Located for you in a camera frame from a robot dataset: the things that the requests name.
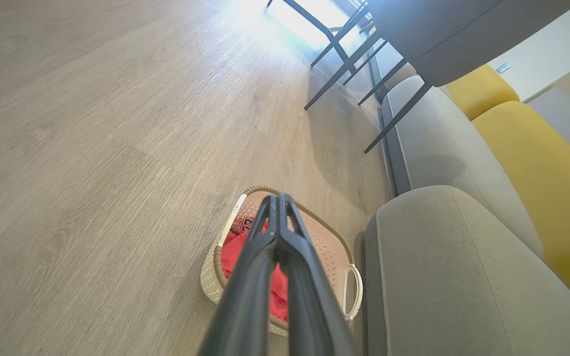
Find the red fabric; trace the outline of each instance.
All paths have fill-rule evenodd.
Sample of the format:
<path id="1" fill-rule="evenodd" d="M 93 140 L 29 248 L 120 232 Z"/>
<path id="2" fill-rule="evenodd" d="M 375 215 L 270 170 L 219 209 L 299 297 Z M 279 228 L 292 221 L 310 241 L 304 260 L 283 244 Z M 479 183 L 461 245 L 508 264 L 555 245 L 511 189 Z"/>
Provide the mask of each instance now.
<path id="1" fill-rule="evenodd" d="M 243 244 L 249 234 L 249 226 L 252 225 L 252 218 L 235 219 L 233 227 L 228 232 L 224 246 L 221 249 L 221 267 L 226 278 L 235 268 L 237 259 L 243 248 Z M 263 231 L 267 229 L 267 222 L 263 226 Z M 277 264 L 272 274 L 272 290 L 270 293 L 270 314 L 287 322 L 287 276 L 281 271 Z"/>

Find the floor plank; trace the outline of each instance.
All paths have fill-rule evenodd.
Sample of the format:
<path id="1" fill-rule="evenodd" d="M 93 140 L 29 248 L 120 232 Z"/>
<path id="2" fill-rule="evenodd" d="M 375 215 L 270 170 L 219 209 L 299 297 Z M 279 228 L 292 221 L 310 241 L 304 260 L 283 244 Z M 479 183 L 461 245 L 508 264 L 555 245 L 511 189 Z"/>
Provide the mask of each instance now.
<path id="1" fill-rule="evenodd" d="M 195 354 L 201 264 L 252 185 L 352 244 L 390 193 L 366 68 L 303 110 L 327 44 L 278 1 L 0 0 L 0 355 Z"/>

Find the beige basket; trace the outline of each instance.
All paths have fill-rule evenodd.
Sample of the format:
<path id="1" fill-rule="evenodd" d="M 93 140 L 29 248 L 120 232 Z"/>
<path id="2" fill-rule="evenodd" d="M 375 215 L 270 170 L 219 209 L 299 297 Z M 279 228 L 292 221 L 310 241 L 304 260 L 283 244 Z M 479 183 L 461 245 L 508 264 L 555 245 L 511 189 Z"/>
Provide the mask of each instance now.
<path id="1" fill-rule="evenodd" d="M 224 225 L 221 236 L 217 237 L 208 250 L 206 261 L 201 268 L 201 288 L 206 296 L 216 304 L 219 303 L 224 287 L 228 280 L 221 268 L 221 249 L 228 235 L 228 231 L 237 217 L 255 216 L 263 198 L 269 194 L 278 194 L 277 191 L 258 185 L 246 190 L 237 200 L 233 211 Z M 362 277 L 353 264 L 353 255 L 344 239 L 328 225 L 323 223 L 317 216 L 309 212 L 305 207 L 296 203 L 301 219 L 307 228 L 309 237 L 315 247 L 321 264 L 331 288 L 335 293 L 335 299 L 344 313 L 344 318 L 351 322 L 357 315 L 362 304 Z M 349 273 L 355 276 L 356 295 L 351 311 L 346 312 L 347 279 Z M 270 315 L 270 331 L 275 334 L 287 336 L 287 323 Z"/>

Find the basket rim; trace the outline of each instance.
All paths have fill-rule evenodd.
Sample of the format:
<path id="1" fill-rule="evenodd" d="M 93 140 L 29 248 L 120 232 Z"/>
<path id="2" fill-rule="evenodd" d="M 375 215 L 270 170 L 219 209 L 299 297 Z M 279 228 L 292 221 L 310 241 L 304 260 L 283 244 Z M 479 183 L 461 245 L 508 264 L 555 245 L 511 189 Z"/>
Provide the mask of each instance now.
<path id="1" fill-rule="evenodd" d="M 245 194 L 246 196 L 249 196 L 250 194 L 252 194 L 254 192 L 258 192 L 258 191 L 265 191 L 265 192 L 268 192 L 270 194 L 278 194 L 279 193 L 276 189 L 273 189 L 272 187 L 269 187 L 267 185 L 254 185 L 254 186 L 250 187 L 249 189 L 246 189 L 241 195 L 243 196 Z M 344 247 L 344 250 L 346 251 L 346 256 L 349 259 L 349 263 L 355 264 L 355 262 L 353 261 L 353 253 L 351 252 L 351 248 L 346 243 L 344 238 L 342 238 L 342 236 L 337 231 L 335 231 L 334 228 L 327 225 L 325 223 L 325 221 L 323 221 L 323 219 L 320 219 L 316 214 L 314 214 L 307 207 L 299 204 L 298 201 L 296 201 L 296 200 L 294 200 L 294 203 L 296 203 L 296 206 L 298 207 L 299 210 L 303 211 L 305 214 L 312 217 L 312 219 L 316 220 L 320 225 L 322 225 L 324 228 L 326 228 L 326 230 L 328 230 L 335 237 L 337 237 L 337 239 L 342 244 L 342 247 Z M 213 265 L 215 268 L 215 275 L 217 277 L 217 281 L 219 282 L 221 288 L 225 289 L 226 284 L 228 283 L 228 279 L 226 279 L 226 276 L 224 275 L 224 270 L 221 267 L 221 250 L 222 250 L 221 246 L 219 246 L 219 245 L 215 246 L 215 252 L 213 253 Z M 271 314 L 270 314 L 270 322 L 272 324 L 274 324 L 275 326 L 280 327 L 281 329 L 284 329 L 286 331 L 288 330 L 288 324 L 289 323 L 284 322 L 283 320 L 280 320 L 279 318 L 277 318 Z"/>

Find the gray sofa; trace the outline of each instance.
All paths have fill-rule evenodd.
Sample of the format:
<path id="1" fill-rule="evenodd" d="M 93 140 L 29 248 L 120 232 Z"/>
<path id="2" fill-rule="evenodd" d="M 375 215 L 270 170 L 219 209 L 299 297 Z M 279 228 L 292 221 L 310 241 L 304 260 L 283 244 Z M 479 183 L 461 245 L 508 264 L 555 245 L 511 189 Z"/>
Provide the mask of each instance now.
<path id="1" fill-rule="evenodd" d="M 382 121 L 419 86 L 394 86 Z M 570 290 L 464 113 L 433 88 L 386 141 L 400 195 L 362 246 L 367 354 L 570 355 Z"/>

